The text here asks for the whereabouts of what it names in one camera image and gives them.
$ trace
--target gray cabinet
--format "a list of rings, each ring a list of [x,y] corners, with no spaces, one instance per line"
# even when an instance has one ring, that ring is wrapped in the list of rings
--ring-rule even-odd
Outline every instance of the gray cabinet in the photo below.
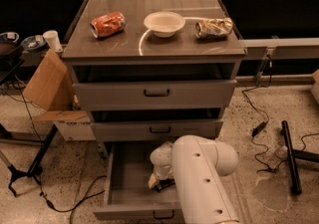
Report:
[[[143,24],[149,13],[161,10],[187,19],[167,39]],[[95,39],[90,21],[113,11],[126,16],[125,31]],[[63,59],[97,141],[113,143],[98,218],[180,216],[174,187],[149,190],[149,156],[168,139],[219,136],[245,50],[235,32],[222,40],[196,39],[194,18],[225,16],[218,0],[89,0]]]

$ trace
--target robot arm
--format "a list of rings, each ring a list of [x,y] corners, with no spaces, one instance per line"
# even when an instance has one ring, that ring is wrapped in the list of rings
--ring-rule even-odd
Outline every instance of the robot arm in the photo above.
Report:
[[[165,142],[151,154],[156,179],[173,174],[186,224],[238,224],[238,218],[219,179],[238,163],[235,150],[224,142],[195,135]]]

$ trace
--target gray drawer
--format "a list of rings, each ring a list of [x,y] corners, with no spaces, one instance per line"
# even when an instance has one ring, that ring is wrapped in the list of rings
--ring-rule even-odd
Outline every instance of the gray drawer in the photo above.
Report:
[[[74,84],[86,111],[227,107],[236,80]]]
[[[222,119],[188,119],[94,123],[98,141],[165,140],[193,134],[207,138],[219,136]]]
[[[175,186],[161,192],[148,186],[153,166],[150,154],[159,144],[116,142],[108,166],[104,205],[94,210],[100,220],[180,218]]]

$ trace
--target white bowl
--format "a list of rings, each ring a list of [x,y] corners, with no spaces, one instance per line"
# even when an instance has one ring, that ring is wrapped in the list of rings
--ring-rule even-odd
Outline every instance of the white bowl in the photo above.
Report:
[[[173,36],[185,25],[182,16],[172,12],[155,12],[146,16],[144,25],[153,33],[162,38]]]
[[[5,32],[0,34],[0,42],[18,43],[19,34],[16,32]]]

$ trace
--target cardboard panel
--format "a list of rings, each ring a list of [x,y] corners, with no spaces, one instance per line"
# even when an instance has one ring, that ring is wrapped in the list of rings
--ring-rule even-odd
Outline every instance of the cardboard panel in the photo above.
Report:
[[[23,95],[46,111],[72,109],[74,92],[71,77],[66,65],[55,52],[48,51]]]
[[[87,116],[87,112],[84,111],[48,111],[33,118],[33,121],[62,121],[62,120],[76,120]]]
[[[319,69],[312,74],[312,77],[316,81],[316,83],[319,84]]]

